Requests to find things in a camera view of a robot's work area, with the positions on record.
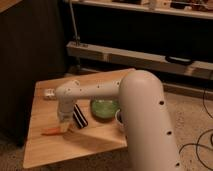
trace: black cable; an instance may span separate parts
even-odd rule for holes
[[[207,150],[210,150],[210,151],[213,151],[213,148],[210,148],[210,147],[208,147],[208,146],[206,146],[206,145],[203,145],[203,144],[197,144],[197,143],[187,143],[187,144],[184,144],[181,148],[180,148],[180,150],[179,150],[179,154],[182,152],[182,150],[186,147],[186,146],[199,146],[199,147],[203,147],[203,148],[205,148],[205,149],[207,149]]]
[[[213,152],[213,133],[212,133],[211,136],[210,136],[210,143],[211,143],[211,145],[212,145],[212,148],[210,148],[210,147],[208,147],[208,146],[206,146],[206,145],[203,145],[203,144],[199,144],[201,138],[202,138],[204,135],[206,135],[207,133],[209,133],[209,132],[213,132],[213,129],[209,129],[209,130],[203,132],[203,133],[199,136],[199,138],[197,139],[197,142],[196,142],[196,143],[187,143],[187,144],[184,144],[184,145],[180,148],[179,154],[183,151],[183,149],[184,149],[185,147],[193,145],[193,146],[195,146],[195,150],[196,150],[195,152],[196,152],[196,157],[198,158],[198,161],[203,165],[203,167],[205,167],[205,168],[207,168],[207,169],[213,171],[213,168],[207,166],[207,165],[204,163],[204,161],[201,159],[201,157],[200,157],[200,155],[199,155],[199,153],[198,153],[198,147],[202,147],[202,148],[205,148],[205,149],[210,150],[210,151]]]
[[[199,156],[199,153],[198,153],[198,144],[199,144],[201,138],[202,138],[205,134],[207,134],[207,133],[209,133],[209,132],[212,132],[212,131],[213,131],[213,129],[209,129],[209,130],[203,132],[203,133],[199,136],[199,138],[198,138],[198,140],[197,140],[197,143],[196,143],[196,156],[197,156],[197,158],[198,158],[198,161],[199,161],[205,168],[207,168],[207,169],[213,171],[213,168],[207,166],[207,165],[201,160],[201,158],[200,158],[200,156]]]
[[[213,75],[213,70],[212,70],[212,71],[210,72],[210,74],[209,74],[209,81],[211,80],[212,75]],[[206,113],[209,115],[209,117],[211,117],[211,118],[213,119],[213,115],[209,112],[209,110],[208,110],[208,108],[206,107],[206,104],[205,104],[206,90],[207,90],[207,87],[205,87],[205,88],[204,88],[204,91],[203,91],[203,106],[204,106],[204,109],[205,109]],[[187,143],[187,144],[184,144],[184,145],[180,148],[179,153],[181,153],[182,150],[183,150],[186,146],[194,145],[194,146],[195,146],[195,149],[196,149],[196,157],[197,157],[198,161],[199,161],[205,168],[207,168],[207,169],[213,171],[213,168],[207,166],[207,165],[204,163],[204,161],[201,160],[200,155],[199,155],[199,153],[198,153],[198,147],[202,147],[202,148],[208,149],[208,150],[210,150],[210,151],[213,151],[213,133],[210,135],[210,144],[211,144],[211,147],[212,147],[212,148],[210,148],[210,147],[208,147],[208,146],[206,146],[206,145],[199,144],[201,138],[202,138],[205,134],[207,134],[207,133],[209,133],[209,132],[213,132],[213,129],[209,129],[209,130],[207,130],[207,131],[204,131],[204,132],[198,137],[196,143]]]

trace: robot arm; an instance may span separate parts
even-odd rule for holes
[[[130,158],[135,171],[182,171],[161,81],[133,71],[121,81],[80,86],[68,82],[56,90],[61,122],[69,120],[77,99],[118,98]]]

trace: floor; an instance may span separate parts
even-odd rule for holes
[[[208,116],[202,98],[165,93],[167,106],[175,129],[179,149],[183,144],[196,143],[198,137],[206,130],[213,128],[213,119]],[[209,113],[213,114],[213,101],[205,100]],[[209,137],[212,132],[201,138],[200,144],[207,145],[211,149]],[[199,155],[204,165],[213,168],[212,150],[199,148]],[[0,136],[0,170],[21,171],[24,156],[24,147],[18,148],[14,144]],[[196,157],[195,146],[186,146],[181,151],[182,165],[186,171],[208,171]],[[103,154],[93,155],[63,161],[48,166],[28,169],[29,171],[132,171],[127,149],[120,149]]]

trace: green bowl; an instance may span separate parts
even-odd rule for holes
[[[101,119],[114,118],[119,109],[117,100],[92,100],[90,106],[92,114]]]

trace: wooden table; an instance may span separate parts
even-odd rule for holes
[[[122,78],[133,69],[103,72],[84,76],[74,76],[56,80],[41,81],[36,84],[30,118],[28,139],[25,148],[24,168],[46,165],[58,161],[126,147],[126,141],[115,120],[99,122],[92,117],[89,100],[79,100],[83,114],[89,125],[84,129],[74,129],[64,135],[42,136],[43,129],[58,126],[57,101],[43,99],[46,88],[56,88],[69,80],[77,79],[81,85],[101,83]]]
[[[0,13],[21,1],[22,0],[0,0]]]

